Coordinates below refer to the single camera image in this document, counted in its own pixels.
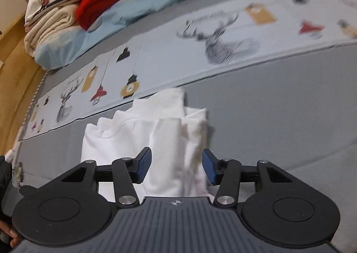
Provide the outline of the person left hand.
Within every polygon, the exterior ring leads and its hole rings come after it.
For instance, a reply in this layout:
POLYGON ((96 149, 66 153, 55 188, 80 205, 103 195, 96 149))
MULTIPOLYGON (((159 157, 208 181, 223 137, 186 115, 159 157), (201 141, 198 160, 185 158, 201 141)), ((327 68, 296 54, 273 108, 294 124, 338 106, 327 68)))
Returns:
POLYGON ((10 246, 13 249, 16 248, 21 242, 21 238, 18 236, 17 232, 4 221, 0 221, 0 228, 1 232, 10 238, 10 246))

